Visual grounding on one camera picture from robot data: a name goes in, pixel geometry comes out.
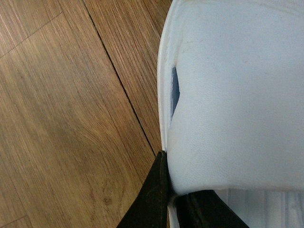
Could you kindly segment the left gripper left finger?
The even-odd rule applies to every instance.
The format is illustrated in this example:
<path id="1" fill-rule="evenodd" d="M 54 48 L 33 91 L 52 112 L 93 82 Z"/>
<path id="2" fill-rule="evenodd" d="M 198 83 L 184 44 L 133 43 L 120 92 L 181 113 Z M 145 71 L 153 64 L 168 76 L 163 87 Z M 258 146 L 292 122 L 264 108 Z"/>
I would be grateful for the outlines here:
<path id="1" fill-rule="evenodd" d="M 117 225 L 119 228 L 165 228 L 170 178 L 167 153 L 159 151 L 138 196 Z"/>

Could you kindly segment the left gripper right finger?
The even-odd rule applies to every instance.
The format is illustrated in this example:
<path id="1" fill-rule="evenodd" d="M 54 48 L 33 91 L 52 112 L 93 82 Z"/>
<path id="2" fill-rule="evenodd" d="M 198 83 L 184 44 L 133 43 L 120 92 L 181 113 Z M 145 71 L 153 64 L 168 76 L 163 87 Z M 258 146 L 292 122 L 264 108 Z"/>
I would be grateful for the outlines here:
<path id="1" fill-rule="evenodd" d="M 175 200 L 181 228 L 247 228 L 248 225 L 213 190 L 179 196 Z"/>

